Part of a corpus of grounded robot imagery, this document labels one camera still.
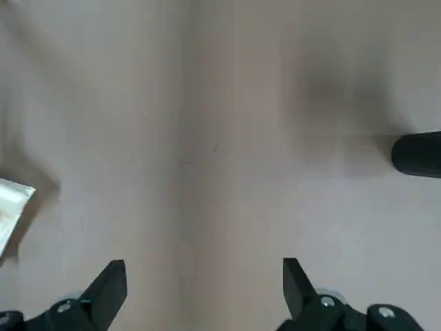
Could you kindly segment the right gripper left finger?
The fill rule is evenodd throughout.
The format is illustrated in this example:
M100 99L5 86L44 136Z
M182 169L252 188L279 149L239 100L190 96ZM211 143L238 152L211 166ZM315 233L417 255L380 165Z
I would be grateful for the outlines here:
M18 310L1 312L1 329L10 331L108 330L127 297L126 264L113 260L77 298L56 302L26 320Z

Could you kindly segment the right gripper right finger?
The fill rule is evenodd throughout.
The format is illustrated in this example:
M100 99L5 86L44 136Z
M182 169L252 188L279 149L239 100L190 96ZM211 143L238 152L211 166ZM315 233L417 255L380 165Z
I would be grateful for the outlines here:
M423 331L397 306L373 304L362 313L331 294L319 294L296 258L283 259L283 294L291 317L279 331Z

